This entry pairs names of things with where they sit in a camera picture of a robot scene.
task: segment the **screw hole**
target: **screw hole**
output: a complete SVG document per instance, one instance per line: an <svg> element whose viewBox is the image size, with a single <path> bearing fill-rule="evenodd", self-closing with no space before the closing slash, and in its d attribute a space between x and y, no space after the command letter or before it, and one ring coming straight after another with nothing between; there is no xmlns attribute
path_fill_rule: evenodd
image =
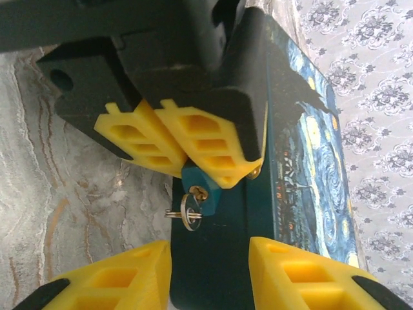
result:
<svg viewBox="0 0 413 310"><path fill-rule="evenodd" d="M53 82L54 85L56 85L65 92L70 92L73 89L72 79L62 70L52 70L50 73L50 80Z"/></svg>

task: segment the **marble surface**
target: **marble surface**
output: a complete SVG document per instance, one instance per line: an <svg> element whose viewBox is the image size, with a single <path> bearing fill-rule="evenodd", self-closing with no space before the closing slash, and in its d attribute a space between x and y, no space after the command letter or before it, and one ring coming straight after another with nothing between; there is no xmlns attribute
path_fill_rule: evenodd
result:
<svg viewBox="0 0 413 310"><path fill-rule="evenodd" d="M248 5L305 48L294 3ZM170 234L172 180L122 162L53 113L59 93L35 66L45 52L0 55L1 309L59 273Z"/></svg>

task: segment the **printed artwork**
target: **printed artwork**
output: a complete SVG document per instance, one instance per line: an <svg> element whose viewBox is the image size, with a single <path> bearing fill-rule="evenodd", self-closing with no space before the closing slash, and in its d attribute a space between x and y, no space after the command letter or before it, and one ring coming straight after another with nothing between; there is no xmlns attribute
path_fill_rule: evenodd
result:
<svg viewBox="0 0 413 310"><path fill-rule="evenodd" d="M278 239L357 266L334 91L278 24L268 27Z"/></svg>

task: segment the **white floral wallpaper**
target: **white floral wallpaper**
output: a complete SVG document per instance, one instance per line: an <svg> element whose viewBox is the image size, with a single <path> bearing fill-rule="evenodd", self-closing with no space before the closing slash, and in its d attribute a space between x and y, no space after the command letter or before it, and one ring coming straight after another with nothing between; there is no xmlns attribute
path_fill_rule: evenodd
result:
<svg viewBox="0 0 413 310"><path fill-rule="evenodd" d="M334 86L368 268L413 305L413 2L296 0Z"/></svg>

